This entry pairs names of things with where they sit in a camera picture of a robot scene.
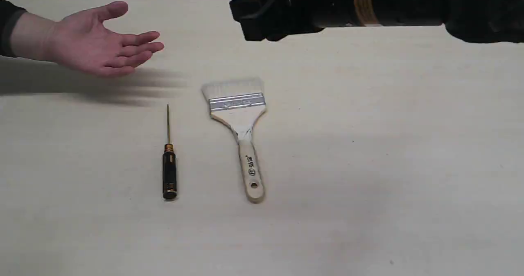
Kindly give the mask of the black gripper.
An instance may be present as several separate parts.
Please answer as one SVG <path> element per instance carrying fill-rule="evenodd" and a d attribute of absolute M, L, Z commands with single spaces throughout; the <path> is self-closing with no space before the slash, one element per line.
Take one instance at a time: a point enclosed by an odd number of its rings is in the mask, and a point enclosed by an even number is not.
<path fill-rule="evenodd" d="M 315 0 L 231 0 L 233 20 L 245 41 L 277 42 L 290 35 L 323 30 L 312 22 Z"/>

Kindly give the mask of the forearm with dark sleeve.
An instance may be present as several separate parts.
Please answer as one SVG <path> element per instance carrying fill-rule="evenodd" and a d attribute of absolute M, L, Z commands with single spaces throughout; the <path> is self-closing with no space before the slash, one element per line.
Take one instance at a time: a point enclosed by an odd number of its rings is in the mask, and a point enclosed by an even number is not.
<path fill-rule="evenodd" d="M 49 38 L 56 22 L 0 1 L 0 54 L 2 57 L 51 61 Z"/>

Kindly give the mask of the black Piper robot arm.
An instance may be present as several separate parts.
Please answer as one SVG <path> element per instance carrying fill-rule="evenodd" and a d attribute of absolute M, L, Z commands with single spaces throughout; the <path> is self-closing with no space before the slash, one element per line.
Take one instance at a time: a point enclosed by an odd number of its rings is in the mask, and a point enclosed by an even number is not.
<path fill-rule="evenodd" d="M 445 26 L 467 43 L 522 43 L 524 0 L 231 0 L 247 41 L 335 27 Z"/>

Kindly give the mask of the open human hand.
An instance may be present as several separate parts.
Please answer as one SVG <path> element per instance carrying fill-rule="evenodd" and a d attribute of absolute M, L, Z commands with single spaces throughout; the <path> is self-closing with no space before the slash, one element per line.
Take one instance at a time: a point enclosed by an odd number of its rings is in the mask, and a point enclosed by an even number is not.
<path fill-rule="evenodd" d="M 129 5 L 117 0 L 104 6 L 73 13 L 55 22 L 43 43 L 42 59 L 99 77 L 134 73 L 165 48 L 160 33 L 120 34 L 104 23 L 124 16 Z"/>

